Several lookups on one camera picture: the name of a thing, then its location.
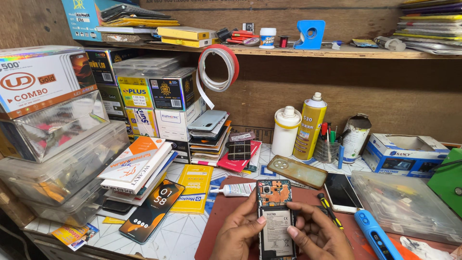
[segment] hand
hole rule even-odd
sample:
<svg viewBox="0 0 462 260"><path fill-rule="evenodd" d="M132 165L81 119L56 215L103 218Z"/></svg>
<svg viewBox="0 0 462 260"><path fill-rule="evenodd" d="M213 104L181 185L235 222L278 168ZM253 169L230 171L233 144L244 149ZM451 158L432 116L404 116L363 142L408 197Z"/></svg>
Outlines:
<svg viewBox="0 0 462 260"><path fill-rule="evenodd" d="M249 247L258 239L258 233L266 224L264 216L257 219L257 213L253 209L256 200L256 189L254 189L249 198L225 219L209 260L249 258Z"/></svg>
<svg viewBox="0 0 462 260"><path fill-rule="evenodd" d="M318 207L302 202L288 202L287 207L300 211L287 232L311 260L354 260L345 234Z"/></svg>

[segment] yellow-handled screwdriver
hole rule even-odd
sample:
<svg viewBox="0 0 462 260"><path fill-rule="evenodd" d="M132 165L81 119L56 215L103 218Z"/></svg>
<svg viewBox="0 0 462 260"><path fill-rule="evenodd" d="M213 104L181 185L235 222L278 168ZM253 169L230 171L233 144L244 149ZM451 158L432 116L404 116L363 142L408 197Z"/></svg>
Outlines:
<svg viewBox="0 0 462 260"><path fill-rule="evenodd" d="M323 205L323 207L327 210L327 212L329 213L330 217L332 218L333 222L335 225L337 225L337 227L340 228L340 230L342 230L343 232L344 231L344 228L342 226L342 223L340 223L340 220L334 215L334 212L332 211L332 208L330 207L330 204L329 202L327 201L327 199L324 197L324 193L319 193L317 195L318 199L320 199L321 201L321 204ZM351 248L353 248L354 250L354 247L353 245L351 244L350 240L348 239L348 237L346 237L346 239L348 240L348 243L350 243L350 246Z"/></svg>

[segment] blue tape dispenser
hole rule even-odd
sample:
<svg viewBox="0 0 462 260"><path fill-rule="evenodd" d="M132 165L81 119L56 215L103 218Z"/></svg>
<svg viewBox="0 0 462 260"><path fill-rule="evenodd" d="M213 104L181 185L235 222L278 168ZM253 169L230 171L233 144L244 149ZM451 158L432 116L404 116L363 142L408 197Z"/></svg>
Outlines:
<svg viewBox="0 0 462 260"><path fill-rule="evenodd" d="M404 260L369 211L357 211L354 214L354 220L358 223L379 260Z"/></svg>
<svg viewBox="0 0 462 260"><path fill-rule="evenodd" d="M297 22L297 29L300 32L300 39L293 45L294 49L319 50L326 22L323 20L300 20Z"/></svg>

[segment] pen holder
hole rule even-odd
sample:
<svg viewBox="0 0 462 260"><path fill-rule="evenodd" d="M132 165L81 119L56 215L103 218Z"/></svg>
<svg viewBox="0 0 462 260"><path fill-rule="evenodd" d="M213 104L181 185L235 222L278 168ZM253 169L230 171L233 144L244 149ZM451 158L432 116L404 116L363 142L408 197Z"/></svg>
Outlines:
<svg viewBox="0 0 462 260"><path fill-rule="evenodd" d="M339 152L339 142L327 142L318 138L313 157L322 163L333 163Z"/></svg>

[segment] tape dispenser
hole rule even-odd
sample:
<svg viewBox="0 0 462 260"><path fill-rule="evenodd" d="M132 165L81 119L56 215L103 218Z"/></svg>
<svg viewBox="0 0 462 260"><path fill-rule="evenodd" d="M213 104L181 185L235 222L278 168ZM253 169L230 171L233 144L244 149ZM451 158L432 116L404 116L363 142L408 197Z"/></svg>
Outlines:
<svg viewBox="0 0 462 260"><path fill-rule="evenodd" d="M300 20L297 22L297 29L300 32L300 39L293 45L294 49L319 50L326 22L323 20Z"/></svg>

